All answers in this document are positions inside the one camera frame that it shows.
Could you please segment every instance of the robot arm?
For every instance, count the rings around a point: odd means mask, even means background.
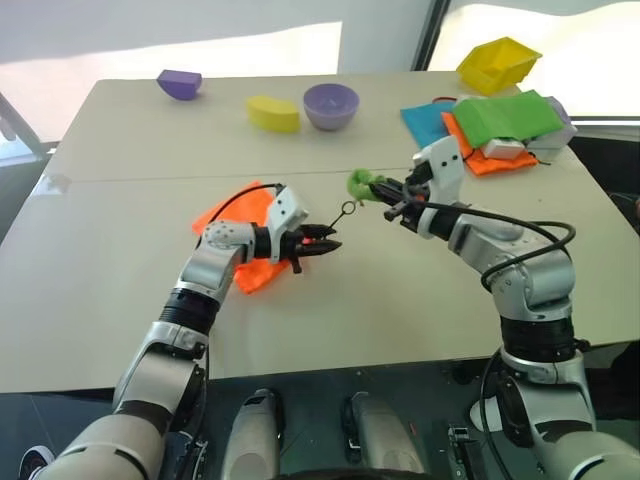
[[[302,225],[308,212],[285,188],[269,208],[266,227],[227,221],[207,226],[127,372],[116,387],[113,414],[87,427],[39,480],[154,480],[165,435],[183,428],[194,411],[205,369],[209,331],[236,266],[254,258],[272,263],[335,250],[324,225]]]
[[[496,396],[505,435],[533,448],[554,479],[637,476],[638,452],[595,432],[571,321],[575,273],[568,254],[548,249],[534,255],[551,245],[546,236],[499,215],[479,216],[492,212],[459,203],[464,167],[455,137],[426,147],[414,163],[405,182],[386,179],[369,188],[391,207],[387,220],[401,217],[400,224],[418,235],[447,241],[449,250],[486,278],[501,321],[505,368]],[[516,258],[523,260],[496,267]]]

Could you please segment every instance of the metal ring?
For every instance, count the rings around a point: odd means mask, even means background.
[[[356,202],[352,200],[347,200],[342,204],[342,207],[340,207],[340,209],[343,215],[351,215],[353,212],[356,211]]]

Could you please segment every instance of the orange fabric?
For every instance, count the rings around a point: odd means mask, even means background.
[[[242,190],[260,185],[255,181],[245,186]],[[267,209],[273,197],[266,190],[254,190],[235,200],[217,218],[218,220],[233,220],[235,222],[256,222],[264,226],[267,221]],[[211,217],[218,211],[224,202],[218,203],[215,207],[201,215],[193,224],[191,229],[197,235],[202,235]],[[254,259],[250,263],[239,265],[233,279],[240,290],[246,294],[253,293],[265,287],[271,280],[277,277],[287,265],[288,261],[282,261],[276,265],[269,263],[269,259]]]
[[[489,173],[507,172],[510,170],[517,170],[524,167],[532,167],[538,164],[536,157],[531,155],[526,150],[520,153],[516,158],[511,160],[505,160],[502,158],[487,158],[479,148],[473,149],[464,132],[456,122],[455,117],[451,113],[443,113],[442,120],[444,121],[447,130],[451,135],[454,135],[458,139],[458,145],[460,146],[460,153],[466,158],[467,166],[476,175],[487,175]]]

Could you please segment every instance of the blue cloth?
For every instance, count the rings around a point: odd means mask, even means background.
[[[400,110],[404,123],[420,148],[449,136],[449,131],[442,121],[442,113],[451,113],[454,104],[455,102],[448,101],[436,102]]]

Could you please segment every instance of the green cloth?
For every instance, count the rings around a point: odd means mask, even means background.
[[[492,138],[527,140],[564,127],[535,90],[512,97],[470,98],[453,107],[453,115],[473,148]]]
[[[356,168],[347,178],[347,191],[357,201],[371,200],[379,202],[380,200],[373,195],[369,185],[371,183],[384,182],[385,180],[384,176],[376,176],[366,168]]]

